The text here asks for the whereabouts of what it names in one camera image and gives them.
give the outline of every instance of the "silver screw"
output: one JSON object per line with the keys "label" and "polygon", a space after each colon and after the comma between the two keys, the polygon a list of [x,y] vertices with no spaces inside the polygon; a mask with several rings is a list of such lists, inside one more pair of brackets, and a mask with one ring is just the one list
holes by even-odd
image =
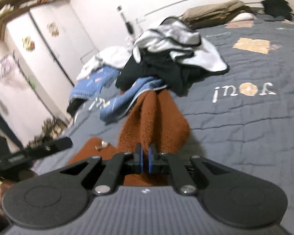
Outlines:
{"label": "silver screw", "polygon": [[98,185],[95,187],[95,191],[96,193],[98,194],[101,194],[101,193],[108,193],[110,192],[111,188],[105,184],[103,185]]}
{"label": "silver screw", "polygon": [[196,191],[196,187],[190,184],[183,185],[180,191],[184,194],[190,194]]}

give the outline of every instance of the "blue cloth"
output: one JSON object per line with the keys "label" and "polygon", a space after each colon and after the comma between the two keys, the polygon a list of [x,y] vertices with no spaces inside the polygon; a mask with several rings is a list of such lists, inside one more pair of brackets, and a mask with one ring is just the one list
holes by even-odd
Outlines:
{"label": "blue cloth", "polygon": [[140,94],[145,91],[157,91],[166,88],[162,79],[157,79],[153,76],[146,78],[139,78],[133,86],[127,90],[123,95],[111,98],[109,101],[105,100],[100,106],[100,120],[106,123],[116,122],[126,115],[131,106],[134,104]]}
{"label": "blue cloth", "polygon": [[120,70],[105,65],[90,74],[89,78],[80,80],[72,89],[69,100],[92,98],[94,95],[99,94],[104,86],[109,87],[119,74]]}

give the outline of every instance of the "folded brown blanket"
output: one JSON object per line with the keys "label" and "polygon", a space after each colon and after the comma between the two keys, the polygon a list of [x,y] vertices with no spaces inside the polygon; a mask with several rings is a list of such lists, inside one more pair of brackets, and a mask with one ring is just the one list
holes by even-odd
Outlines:
{"label": "folded brown blanket", "polygon": [[190,8],[180,19],[192,29],[223,25],[242,12],[253,13],[252,9],[240,0],[209,4]]}
{"label": "folded brown blanket", "polygon": [[[110,159],[114,154],[124,151],[135,151],[137,143],[142,144],[145,157],[148,147],[154,143],[159,152],[177,153],[186,143],[190,134],[187,121],[179,112],[169,92],[148,91],[142,93],[130,111],[119,136],[118,147],[111,145],[96,150],[95,146],[101,145],[101,139],[92,138],[69,162],[88,158],[92,155],[100,155],[103,160]],[[164,176],[159,175],[128,175],[124,185],[162,185],[166,181]]]}

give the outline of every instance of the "gray ribbed panel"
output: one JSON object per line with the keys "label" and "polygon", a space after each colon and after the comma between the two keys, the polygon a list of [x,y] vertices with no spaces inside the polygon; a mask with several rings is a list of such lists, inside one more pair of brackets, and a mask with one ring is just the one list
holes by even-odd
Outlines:
{"label": "gray ribbed panel", "polygon": [[196,198],[171,187],[119,187],[97,197],[74,222],[60,228],[31,231],[13,226],[5,235],[283,235],[278,226],[246,231],[228,227],[210,217]]}

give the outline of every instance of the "bed sheet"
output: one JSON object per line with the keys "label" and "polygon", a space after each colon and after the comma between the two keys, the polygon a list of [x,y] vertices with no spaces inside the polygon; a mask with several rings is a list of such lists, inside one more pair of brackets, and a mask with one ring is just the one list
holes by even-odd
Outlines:
{"label": "bed sheet", "polygon": [[[192,84],[185,97],[172,93],[191,128],[179,155],[202,155],[279,185],[289,202],[281,224],[294,234],[294,24],[257,17],[199,30],[230,71]],[[98,110],[87,111],[91,103],[66,132],[73,148],[37,162],[36,172],[64,166],[90,137],[117,144],[125,118],[105,126]]]}

